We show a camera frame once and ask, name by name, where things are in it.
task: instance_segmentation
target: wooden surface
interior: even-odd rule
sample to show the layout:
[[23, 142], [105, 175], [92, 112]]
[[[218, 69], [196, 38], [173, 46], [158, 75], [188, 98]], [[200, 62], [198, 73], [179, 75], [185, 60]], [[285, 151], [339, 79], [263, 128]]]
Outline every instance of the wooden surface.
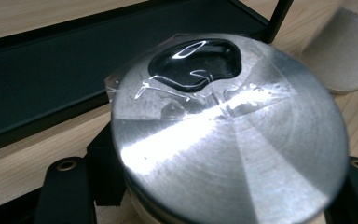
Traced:
[[[0, 37], [68, 21], [140, 0], [0, 0]], [[269, 18], [276, 1], [243, 0]], [[297, 56], [302, 46], [337, 7], [338, 0], [295, 0], [273, 46]], [[334, 96], [347, 123], [351, 154], [358, 156], [358, 91]], [[109, 106], [35, 134], [0, 149], [0, 204], [42, 186], [50, 164], [84, 156], [86, 146], [110, 120]], [[97, 207], [99, 223], [142, 223], [128, 194], [120, 207]], [[324, 223], [320, 217], [314, 223]]]

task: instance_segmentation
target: metal disc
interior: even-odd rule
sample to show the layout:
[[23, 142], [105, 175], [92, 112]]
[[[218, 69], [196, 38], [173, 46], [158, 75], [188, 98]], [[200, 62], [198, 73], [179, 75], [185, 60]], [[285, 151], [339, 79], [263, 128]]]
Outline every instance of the metal disc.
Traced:
[[[150, 76], [156, 55], [208, 39], [240, 49], [238, 76], [209, 79], [196, 92]], [[304, 222], [343, 183], [349, 150], [337, 106], [308, 69], [273, 47], [238, 35], [179, 35], [106, 81], [131, 190], [164, 222]]]

